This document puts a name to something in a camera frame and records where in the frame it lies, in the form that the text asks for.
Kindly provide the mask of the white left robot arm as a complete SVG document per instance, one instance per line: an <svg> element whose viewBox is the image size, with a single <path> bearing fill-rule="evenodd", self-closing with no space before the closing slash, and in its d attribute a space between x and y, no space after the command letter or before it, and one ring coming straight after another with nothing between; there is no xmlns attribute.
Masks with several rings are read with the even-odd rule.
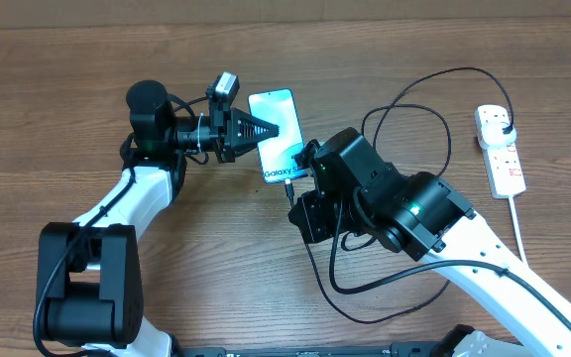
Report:
<svg viewBox="0 0 571 357"><path fill-rule="evenodd" d="M158 81L129 88L133 131L119 149L119 181L86 213L40 233L33 338L42 355L49 341L72 356L181 355L177 339L144 317L138 241L198 154L232 163L278 135L278 125L233 107L239 88L236 75L219 74L201 98L206 114Z"/></svg>

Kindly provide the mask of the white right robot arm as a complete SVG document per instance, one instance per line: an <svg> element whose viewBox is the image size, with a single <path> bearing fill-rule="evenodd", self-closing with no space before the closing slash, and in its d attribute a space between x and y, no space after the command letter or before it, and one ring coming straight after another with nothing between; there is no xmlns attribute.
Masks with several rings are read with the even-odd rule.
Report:
<svg viewBox="0 0 571 357"><path fill-rule="evenodd" d="M315 188L288 214L307 244L367 234L417 267L355 288L370 291L433 270L481 305L534 356L571 356L571 302L524 264L473 205L442 178L405 176L356 129L294 154Z"/></svg>

